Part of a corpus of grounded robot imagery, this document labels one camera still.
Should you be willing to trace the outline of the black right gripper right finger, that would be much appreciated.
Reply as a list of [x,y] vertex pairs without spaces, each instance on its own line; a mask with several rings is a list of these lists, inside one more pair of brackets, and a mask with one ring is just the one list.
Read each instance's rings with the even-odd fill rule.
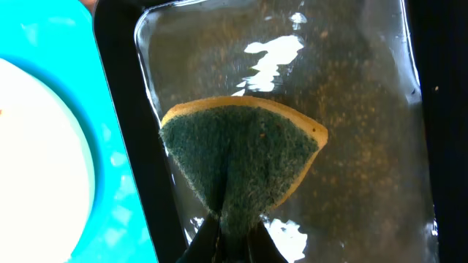
[[248,262],[287,263],[262,221],[259,221],[248,233]]

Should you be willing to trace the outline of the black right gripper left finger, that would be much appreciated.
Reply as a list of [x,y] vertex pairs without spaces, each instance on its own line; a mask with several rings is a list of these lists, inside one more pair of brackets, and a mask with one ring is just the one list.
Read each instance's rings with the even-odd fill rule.
[[207,215],[190,246],[176,263],[222,263],[219,220]]

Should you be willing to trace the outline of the yellow green scrub sponge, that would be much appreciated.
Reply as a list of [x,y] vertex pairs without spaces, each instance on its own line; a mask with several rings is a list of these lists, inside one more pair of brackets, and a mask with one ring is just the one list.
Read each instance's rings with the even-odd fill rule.
[[159,133],[197,198],[234,238],[297,189],[328,141],[312,118],[253,96],[177,104]]

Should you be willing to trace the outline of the white plate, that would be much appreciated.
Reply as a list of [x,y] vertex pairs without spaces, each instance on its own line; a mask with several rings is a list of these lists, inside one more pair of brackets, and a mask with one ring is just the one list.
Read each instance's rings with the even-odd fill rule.
[[1,261],[66,262],[94,201],[83,130],[48,86],[1,61]]

